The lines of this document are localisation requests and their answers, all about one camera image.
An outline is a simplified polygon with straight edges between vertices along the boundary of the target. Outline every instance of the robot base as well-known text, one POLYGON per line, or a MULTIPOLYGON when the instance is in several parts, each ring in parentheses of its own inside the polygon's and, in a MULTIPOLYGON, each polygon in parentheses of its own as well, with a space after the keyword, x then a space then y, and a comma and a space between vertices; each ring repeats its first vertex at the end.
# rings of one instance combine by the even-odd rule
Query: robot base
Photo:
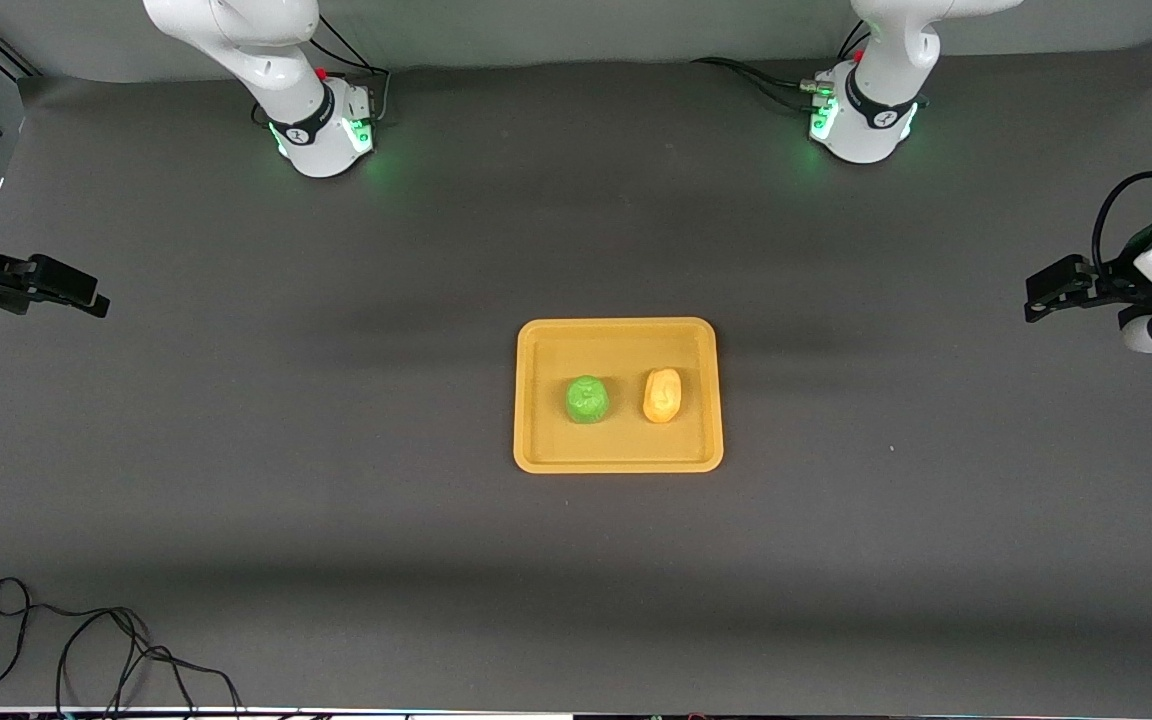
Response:
POLYGON ((1137 353, 1152 355, 1152 334, 1149 334, 1149 316, 1135 318, 1123 325, 1123 342, 1137 353))
POLYGON ((291 167, 311 179, 338 176, 358 159, 371 152, 374 128, 371 122, 371 100, 365 88, 349 85, 340 78, 327 78, 324 85, 334 94, 333 118, 308 145, 293 145, 279 137, 274 127, 270 131, 278 141, 278 151, 291 160, 291 167))
MULTIPOLYGON (((847 74, 855 67, 854 61, 846 60, 828 70, 820 70, 814 78, 818 82, 832 82, 834 88, 843 88, 847 74)), ((901 141, 909 137, 910 123, 916 113, 918 105, 914 105, 914 108, 904 118, 896 120, 890 128, 874 129, 869 127, 865 115, 852 108, 846 96, 836 91, 812 115, 808 137, 828 147, 838 158, 869 165, 886 159, 901 141)))

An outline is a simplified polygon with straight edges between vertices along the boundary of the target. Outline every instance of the gray table surface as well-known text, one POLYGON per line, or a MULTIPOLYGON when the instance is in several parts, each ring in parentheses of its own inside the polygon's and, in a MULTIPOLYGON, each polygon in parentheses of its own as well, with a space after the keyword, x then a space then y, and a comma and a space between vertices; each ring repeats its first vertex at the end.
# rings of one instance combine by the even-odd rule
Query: gray table surface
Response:
MULTIPOLYGON (((33 83, 0 247, 113 311, 0 313, 0 575, 252 705, 1152 717, 1152 357, 1020 309, 1152 168, 1152 46, 929 94, 849 167, 722 69, 403 73, 310 181, 237 83, 33 83), (721 468, 515 468, 518 328, 604 314, 713 323, 721 468)), ((1152 185, 1111 236, 1149 220, 1152 185)), ((51 700, 69 629, 0 703, 51 700)))

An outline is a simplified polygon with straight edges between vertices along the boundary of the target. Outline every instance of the yellow potato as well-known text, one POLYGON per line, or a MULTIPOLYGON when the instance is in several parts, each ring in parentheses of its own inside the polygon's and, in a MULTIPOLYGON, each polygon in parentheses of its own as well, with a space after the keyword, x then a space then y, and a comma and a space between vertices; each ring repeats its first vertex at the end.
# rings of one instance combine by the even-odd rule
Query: yellow potato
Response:
POLYGON ((643 414, 653 423, 668 423, 682 407, 682 378, 673 367, 652 370, 643 392, 643 414))

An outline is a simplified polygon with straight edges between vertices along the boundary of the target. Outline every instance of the gray backdrop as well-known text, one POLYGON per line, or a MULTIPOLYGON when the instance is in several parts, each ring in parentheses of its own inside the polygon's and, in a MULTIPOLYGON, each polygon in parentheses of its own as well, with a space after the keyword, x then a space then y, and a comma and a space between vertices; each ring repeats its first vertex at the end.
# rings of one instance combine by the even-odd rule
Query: gray backdrop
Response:
MULTIPOLYGON (((0 575, 253 705, 1152 717, 1152 357, 1020 310, 1152 168, 1152 46, 929 94, 849 167, 722 69, 403 73, 310 181, 237 83, 32 83, 0 247, 114 305, 0 313, 0 575), (517 328, 582 314, 714 324, 721 468, 513 465, 517 328)), ((50 702, 70 628, 0 703, 50 702)))
MULTIPOLYGON (((321 0, 320 8, 369 60, 394 68, 819 58, 838 51, 856 20, 847 0, 321 0)), ((940 29, 952 55, 1119 50, 1152 41, 1152 0, 1029 0, 940 29)), ((157 31, 141 0, 0 0, 0 33, 48 74, 228 77, 157 31)), ((325 28, 317 38, 347 54, 325 28)))

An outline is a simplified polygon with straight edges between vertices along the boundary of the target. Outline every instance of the yellow tray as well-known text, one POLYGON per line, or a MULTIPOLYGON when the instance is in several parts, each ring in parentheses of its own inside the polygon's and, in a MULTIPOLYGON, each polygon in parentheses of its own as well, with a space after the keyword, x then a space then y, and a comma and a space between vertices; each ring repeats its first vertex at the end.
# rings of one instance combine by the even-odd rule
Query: yellow tray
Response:
POLYGON ((700 318, 532 320, 518 332, 513 458, 530 473, 707 473, 723 458, 714 328, 700 318), (682 407, 665 424, 643 415, 649 373, 682 377, 682 407), (582 425, 567 384, 594 376, 611 409, 582 425))

